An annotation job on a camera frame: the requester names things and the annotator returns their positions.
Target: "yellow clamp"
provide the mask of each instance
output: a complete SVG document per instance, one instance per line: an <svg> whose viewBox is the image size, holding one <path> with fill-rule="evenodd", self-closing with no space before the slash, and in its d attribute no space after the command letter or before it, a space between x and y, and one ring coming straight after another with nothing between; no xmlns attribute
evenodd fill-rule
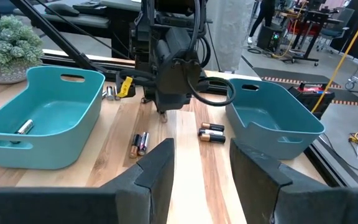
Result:
<svg viewBox="0 0 358 224"><path fill-rule="evenodd" d="M133 78L127 77L125 79L125 81L122 83L120 92L117 93L117 96L119 96L120 98L124 98L125 96L127 96L128 92L129 92L129 88L131 87L132 81L133 81Z"/></svg>

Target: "bin handle cutout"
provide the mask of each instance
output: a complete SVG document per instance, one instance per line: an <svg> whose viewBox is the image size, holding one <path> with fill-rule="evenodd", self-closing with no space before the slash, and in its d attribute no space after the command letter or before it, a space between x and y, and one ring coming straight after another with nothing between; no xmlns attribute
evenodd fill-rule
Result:
<svg viewBox="0 0 358 224"><path fill-rule="evenodd" d="M278 142L282 143L302 143L303 138L297 138L297 137L289 137L289 136L282 136L277 139Z"/></svg>
<svg viewBox="0 0 358 224"><path fill-rule="evenodd" d="M32 148L33 145L29 142L0 140L0 149L32 149Z"/></svg>
<svg viewBox="0 0 358 224"><path fill-rule="evenodd" d="M250 85L250 84L244 84L241 86L243 90L249 90L249 91L258 91L259 86L257 85Z"/></svg>
<svg viewBox="0 0 358 224"><path fill-rule="evenodd" d="M74 74L61 74L60 78L66 82L74 82L74 83L83 83L85 82L85 77L82 75L74 75Z"/></svg>

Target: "concrete floor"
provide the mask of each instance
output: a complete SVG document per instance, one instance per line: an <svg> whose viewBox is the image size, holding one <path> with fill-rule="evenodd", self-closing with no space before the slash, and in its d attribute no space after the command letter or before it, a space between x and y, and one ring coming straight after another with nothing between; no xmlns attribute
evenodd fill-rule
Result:
<svg viewBox="0 0 358 224"><path fill-rule="evenodd" d="M27 18L21 17L21 19L25 24L28 25L30 24ZM34 28L34 30L38 35L42 34L41 30L38 30L36 28ZM111 55L111 51L107 47L101 45L100 43L91 39L90 37L84 35L68 34L68 33L62 33L62 34L80 52L83 52L85 54L99 55L105 57L110 57ZM104 38L98 38L98 39L110 45L109 39L104 39ZM52 42L47 36L43 37L42 40L44 42L43 48L60 50L60 48L54 42ZM315 67L313 62L298 61L297 63L294 64L287 64L277 59L268 58L263 54L256 55L256 54L249 53L248 51L246 51L246 49L243 50L242 55L253 67L324 75L328 78L331 78L333 71L335 70L338 62L341 59L340 55L330 54L327 50L324 50L323 52L316 52L313 49L310 57L320 59L319 66ZM353 74L353 72L356 69L357 69L357 63L347 58L344 61L334 81L344 86L345 83L347 82L347 79ZM236 70L236 73L242 75L257 76L257 74L253 71L252 67L250 67L244 60L240 61L239 69ZM321 121L326 127L326 135L331 140L333 148L348 163L358 168L358 160L356 158L356 155L347 141L349 137L349 133L358 132L358 106L332 104L326 110Z"/></svg>

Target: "white wall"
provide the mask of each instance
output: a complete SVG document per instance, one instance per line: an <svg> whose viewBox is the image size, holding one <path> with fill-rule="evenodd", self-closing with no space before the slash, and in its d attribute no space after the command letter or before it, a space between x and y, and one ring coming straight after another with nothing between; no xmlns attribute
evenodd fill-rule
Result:
<svg viewBox="0 0 358 224"><path fill-rule="evenodd" d="M238 68L253 5L254 0L209 0L207 3L207 18L213 21L209 27L222 71ZM211 45L208 33L206 37ZM218 70L213 50L205 69Z"/></svg>

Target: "potted plant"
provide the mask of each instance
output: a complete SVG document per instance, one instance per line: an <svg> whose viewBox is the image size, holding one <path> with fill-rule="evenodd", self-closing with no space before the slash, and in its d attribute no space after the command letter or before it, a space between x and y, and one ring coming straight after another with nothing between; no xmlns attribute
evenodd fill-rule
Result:
<svg viewBox="0 0 358 224"><path fill-rule="evenodd" d="M0 83L25 80L29 67L38 66L42 40L14 16L0 18Z"/></svg>

